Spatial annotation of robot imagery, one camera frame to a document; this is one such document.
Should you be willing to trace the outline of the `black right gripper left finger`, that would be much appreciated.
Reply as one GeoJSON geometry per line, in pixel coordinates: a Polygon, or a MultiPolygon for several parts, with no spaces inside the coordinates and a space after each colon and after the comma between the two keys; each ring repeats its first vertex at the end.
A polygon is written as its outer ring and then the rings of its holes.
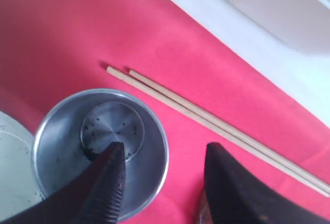
{"type": "Polygon", "coordinates": [[[69,184],[4,223],[117,223],[125,179],[124,144],[112,142],[69,184]]]}

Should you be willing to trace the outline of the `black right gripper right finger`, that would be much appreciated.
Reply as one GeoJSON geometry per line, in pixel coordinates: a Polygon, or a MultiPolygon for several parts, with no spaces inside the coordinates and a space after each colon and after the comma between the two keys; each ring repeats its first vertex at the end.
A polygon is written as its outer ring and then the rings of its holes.
{"type": "Polygon", "coordinates": [[[329,223],[269,188],[216,142],[206,147],[204,191],[213,223],[329,223]]]}

